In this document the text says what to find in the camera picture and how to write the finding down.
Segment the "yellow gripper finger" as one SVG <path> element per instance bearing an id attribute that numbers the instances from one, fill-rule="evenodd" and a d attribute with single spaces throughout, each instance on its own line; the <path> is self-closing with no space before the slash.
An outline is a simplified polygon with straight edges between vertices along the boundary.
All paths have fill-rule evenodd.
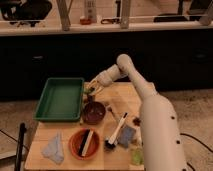
<path id="1" fill-rule="evenodd" d="M 104 89 L 104 87 L 101 86 L 101 85 L 96 86 L 96 88 L 95 88 L 95 90 L 94 90 L 94 92 L 93 92 L 93 95 L 97 95 L 97 94 L 100 93 L 103 89 Z"/>
<path id="2" fill-rule="evenodd" d="M 96 87 L 97 85 L 98 85 L 98 80 L 96 77 L 88 83 L 89 87 Z"/>

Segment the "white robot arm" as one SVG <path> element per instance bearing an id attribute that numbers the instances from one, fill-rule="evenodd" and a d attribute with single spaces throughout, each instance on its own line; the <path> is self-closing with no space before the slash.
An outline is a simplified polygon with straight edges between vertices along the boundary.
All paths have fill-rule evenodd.
<path id="1" fill-rule="evenodd" d="M 141 99 L 139 117 L 142 120 L 144 171 L 187 171 L 177 115 L 171 102 L 157 92 L 135 68 L 127 54 L 93 78 L 87 88 L 98 94 L 114 81 L 127 76 Z"/>

